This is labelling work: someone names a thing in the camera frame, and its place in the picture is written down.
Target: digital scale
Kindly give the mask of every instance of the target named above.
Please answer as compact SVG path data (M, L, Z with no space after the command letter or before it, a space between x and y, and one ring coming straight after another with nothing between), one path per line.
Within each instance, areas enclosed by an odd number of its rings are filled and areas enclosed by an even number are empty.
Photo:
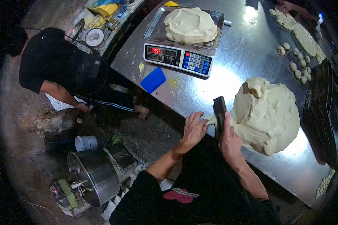
M211 42L197 44L182 44L167 39L164 19L172 11L189 7L161 7L155 14L144 34L147 42L144 44L143 57L150 63L183 70L198 76L209 77L212 70L214 55L224 24L224 14L207 12L217 25L218 34Z

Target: black pants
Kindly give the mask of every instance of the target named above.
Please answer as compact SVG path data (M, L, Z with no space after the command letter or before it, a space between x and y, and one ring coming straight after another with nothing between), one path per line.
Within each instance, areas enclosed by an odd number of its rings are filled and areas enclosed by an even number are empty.
M91 104L102 104L118 109L133 112L133 94L129 91L123 93L113 90L110 85L116 84L131 88L133 84L122 75L111 69L107 63L92 54L88 54L78 68L77 76L80 77L77 85L76 96ZM99 71L93 71L95 61L101 60Z

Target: man's left hand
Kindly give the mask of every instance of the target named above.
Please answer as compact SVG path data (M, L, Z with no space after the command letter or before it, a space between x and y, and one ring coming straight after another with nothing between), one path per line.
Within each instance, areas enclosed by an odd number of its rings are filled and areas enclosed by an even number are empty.
M209 126L205 124L207 119L199 121L203 114L204 112L196 112L185 118L184 136L179 141L177 153L186 153L203 139Z

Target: yellow butter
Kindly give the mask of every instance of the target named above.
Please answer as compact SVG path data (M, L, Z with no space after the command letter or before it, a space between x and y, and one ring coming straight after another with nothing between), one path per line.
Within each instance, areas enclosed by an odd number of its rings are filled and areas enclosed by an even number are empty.
M99 7L94 8L93 10L106 17L111 16L118 8L119 6L113 3L109 5L101 5Z
M173 2L173 1L169 1L169 2L166 2L164 4L164 6L179 6L177 3Z

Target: scale keypad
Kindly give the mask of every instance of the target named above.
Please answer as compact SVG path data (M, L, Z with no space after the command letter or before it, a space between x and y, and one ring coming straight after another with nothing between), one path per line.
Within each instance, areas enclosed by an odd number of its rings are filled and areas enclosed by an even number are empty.
M197 73L207 75L211 62L211 57L185 51L182 67L187 70L192 70Z

